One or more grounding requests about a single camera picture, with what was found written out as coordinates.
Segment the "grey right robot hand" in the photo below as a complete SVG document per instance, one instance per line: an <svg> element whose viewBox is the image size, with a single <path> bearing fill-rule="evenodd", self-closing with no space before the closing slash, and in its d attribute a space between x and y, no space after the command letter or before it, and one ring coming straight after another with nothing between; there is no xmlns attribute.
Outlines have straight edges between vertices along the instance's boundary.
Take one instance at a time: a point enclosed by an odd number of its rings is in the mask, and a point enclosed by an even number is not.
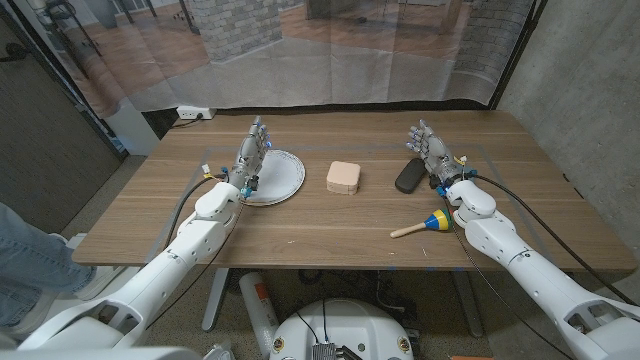
<svg viewBox="0 0 640 360"><path fill-rule="evenodd" d="M406 146L422 159L432 189L445 189L462 179L463 166L423 120L410 128L408 136Z"/></svg>

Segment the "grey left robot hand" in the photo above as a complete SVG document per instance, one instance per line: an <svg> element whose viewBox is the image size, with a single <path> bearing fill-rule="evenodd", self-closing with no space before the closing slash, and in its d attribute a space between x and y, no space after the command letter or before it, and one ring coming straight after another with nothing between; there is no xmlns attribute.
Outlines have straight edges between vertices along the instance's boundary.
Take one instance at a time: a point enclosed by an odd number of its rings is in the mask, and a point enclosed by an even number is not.
<svg viewBox="0 0 640 360"><path fill-rule="evenodd" d="M260 116L256 116L239 147L235 162L229 171L228 183L238 189L246 187L249 179L258 175L270 147L267 126Z"/></svg>

